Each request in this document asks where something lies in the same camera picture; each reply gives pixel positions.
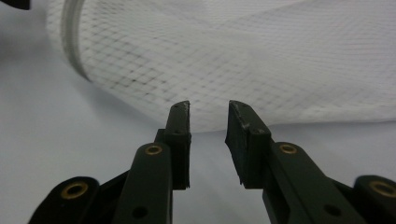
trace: brass screw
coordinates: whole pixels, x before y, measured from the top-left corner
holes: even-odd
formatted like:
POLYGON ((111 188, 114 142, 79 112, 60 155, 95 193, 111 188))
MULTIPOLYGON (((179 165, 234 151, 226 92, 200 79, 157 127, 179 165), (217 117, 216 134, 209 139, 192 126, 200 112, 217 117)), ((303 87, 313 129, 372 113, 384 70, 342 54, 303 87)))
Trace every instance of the brass screw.
POLYGON ((374 180, 370 182, 370 188, 381 194, 382 196, 389 198, 396 198, 396 188, 392 185, 385 183, 383 181, 374 180))
POLYGON ((287 154, 297 153, 297 148, 295 148, 291 145, 285 144, 285 145, 281 145, 279 148, 280 148, 280 150, 282 150, 284 153, 287 153, 287 154))
POLYGON ((83 181, 73 182, 67 185, 61 192, 62 198, 66 200, 76 199, 88 190, 87 183, 83 181))
POLYGON ((148 154, 150 156, 154 156, 154 155, 160 154, 163 151, 163 149, 159 146, 150 146, 150 147, 147 147, 145 151, 146 151, 146 154, 148 154))

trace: black object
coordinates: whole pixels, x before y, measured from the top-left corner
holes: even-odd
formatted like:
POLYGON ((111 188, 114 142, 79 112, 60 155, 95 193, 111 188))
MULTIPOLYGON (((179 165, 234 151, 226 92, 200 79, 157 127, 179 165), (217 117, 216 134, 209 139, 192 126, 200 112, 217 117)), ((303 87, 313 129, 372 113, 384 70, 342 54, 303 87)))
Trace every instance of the black object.
POLYGON ((323 174, 302 148, 275 143, 249 106, 231 101, 226 144, 241 183, 263 189, 272 223, 396 223, 396 183, 367 175, 350 188, 323 174))
MULTIPOLYGON (((99 186, 75 177, 55 187, 30 224, 170 224, 174 189, 189 182, 190 103, 173 105, 154 143, 140 147, 130 171, 99 186)), ((226 144, 241 183, 263 189, 273 224, 396 223, 396 183, 359 177, 353 188, 323 174, 304 150, 275 143, 254 110, 231 101, 226 144)))
POLYGON ((30 0, 0 0, 11 7, 15 7, 22 10, 30 9, 30 0))

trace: white netting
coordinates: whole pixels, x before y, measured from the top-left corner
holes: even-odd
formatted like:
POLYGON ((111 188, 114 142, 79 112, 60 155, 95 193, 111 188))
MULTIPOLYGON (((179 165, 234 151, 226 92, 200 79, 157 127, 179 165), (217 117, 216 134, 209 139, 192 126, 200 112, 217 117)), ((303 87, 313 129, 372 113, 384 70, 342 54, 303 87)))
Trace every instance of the white netting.
POLYGON ((395 119, 395 12, 393 0, 55 0, 48 27, 94 84, 163 122, 190 100, 192 130, 210 131, 231 99, 267 124, 395 119))

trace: gray surface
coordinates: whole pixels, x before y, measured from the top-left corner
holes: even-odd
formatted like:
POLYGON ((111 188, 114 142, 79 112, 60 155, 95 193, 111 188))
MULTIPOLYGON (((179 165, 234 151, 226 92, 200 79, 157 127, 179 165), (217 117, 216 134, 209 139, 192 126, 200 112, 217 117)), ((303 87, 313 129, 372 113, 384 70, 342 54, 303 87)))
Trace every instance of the gray surface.
MULTIPOLYGON (((0 222, 26 223, 60 182, 101 183, 124 172, 156 123, 80 78, 52 52, 41 2, 23 12, 0 4, 0 222)), ((396 122, 277 125, 275 140, 305 148, 328 176, 396 180, 396 122)), ((259 190, 244 190, 223 144, 197 133, 191 189, 175 192, 174 223, 268 223, 259 190)))

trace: mesh bag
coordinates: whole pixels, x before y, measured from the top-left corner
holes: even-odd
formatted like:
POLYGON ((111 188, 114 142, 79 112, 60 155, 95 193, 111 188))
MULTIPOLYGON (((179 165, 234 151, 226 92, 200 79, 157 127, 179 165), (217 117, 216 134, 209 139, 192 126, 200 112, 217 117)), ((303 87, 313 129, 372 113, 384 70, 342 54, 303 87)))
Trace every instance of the mesh bag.
POLYGON ((228 101, 267 124, 396 118, 393 0, 52 0, 54 47, 152 118, 190 100, 195 132, 228 101))

